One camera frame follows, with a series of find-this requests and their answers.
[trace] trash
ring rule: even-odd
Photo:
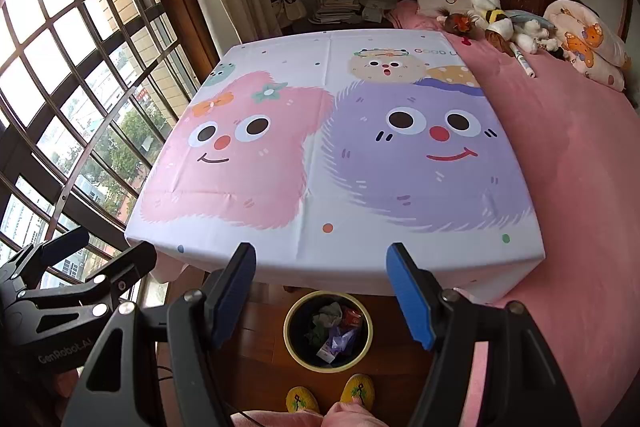
[[[316,355],[332,363],[338,355],[350,356],[362,326],[362,315],[333,302],[320,308],[312,323],[313,327],[305,336],[313,348],[319,348]]]

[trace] wooden nightstand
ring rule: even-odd
[[[373,29],[392,29],[394,26],[391,21],[382,19],[382,22],[362,21],[357,24],[339,23],[339,24],[313,24],[308,19],[298,19],[288,28],[283,28],[285,35],[299,35],[300,33],[327,32],[333,30],[373,30]]]

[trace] stack of books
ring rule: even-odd
[[[357,0],[319,0],[318,4],[318,9],[309,17],[313,24],[362,22],[362,6]]]

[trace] pink pants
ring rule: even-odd
[[[264,427],[387,427],[357,403],[334,403],[326,416],[303,410],[298,412],[246,411],[245,414]],[[255,427],[244,416],[231,416],[235,427]]]

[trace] cartoon purple monster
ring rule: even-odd
[[[424,78],[355,82],[323,126],[335,181],[357,204],[417,230],[517,223],[532,208],[482,90]]]

